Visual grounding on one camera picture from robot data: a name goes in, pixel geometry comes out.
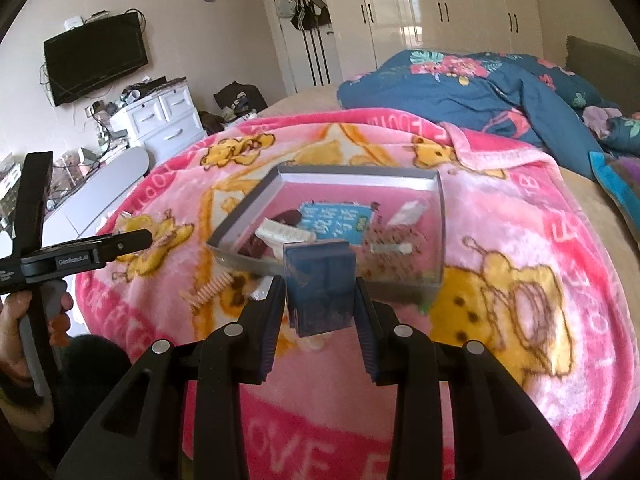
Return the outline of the person's left hand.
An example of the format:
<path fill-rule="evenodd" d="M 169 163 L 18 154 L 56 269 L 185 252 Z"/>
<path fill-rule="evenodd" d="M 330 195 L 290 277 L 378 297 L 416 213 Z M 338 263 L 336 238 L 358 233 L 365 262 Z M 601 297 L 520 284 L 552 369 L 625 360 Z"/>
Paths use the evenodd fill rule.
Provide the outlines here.
<path fill-rule="evenodd" d="M 32 385 L 20 332 L 21 320 L 26 316 L 31 301 L 31 292 L 14 292 L 6 297 L 1 306 L 1 373 L 21 388 Z M 68 312 L 73 306 L 72 296 L 64 292 L 58 314 L 48 325 L 49 342 L 53 348 L 63 348 L 70 343 L 70 336 L 67 335 L 70 329 Z"/>

